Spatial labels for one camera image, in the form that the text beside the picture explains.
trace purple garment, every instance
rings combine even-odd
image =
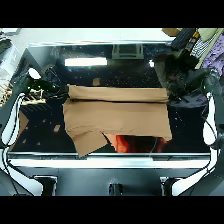
[[[221,34],[203,62],[203,68],[216,68],[224,73],[224,34]]]

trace reflective surface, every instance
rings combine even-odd
[[[19,75],[20,70],[32,65],[42,77],[59,85],[61,89],[67,84],[90,87],[161,88],[151,60],[169,51],[169,47],[164,43],[30,47],[24,53],[19,70],[13,79]],[[77,63],[80,63],[75,60],[77,58],[100,58],[100,60],[85,60],[77,66]],[[49,73],[49,68],[53,68],[53,73]],[[21,110],[29,119],[29,123],[13,151],[76,152],[73,141],[64,129],[62,104],[65,100],[63,97],[48,98],[48,107],[42,109],[22,106]],[[168,106],[173,139],[165,144],[162,152],[209,152],[202,136],[203,109],[204,106],[196,108]],[[139,137],[139,141],[144,142],[144,139]],[[152,138],[144,144],[149,144],[152,148],[154,142]],[[115,150],[107,144],[95,152],[114,153]]]

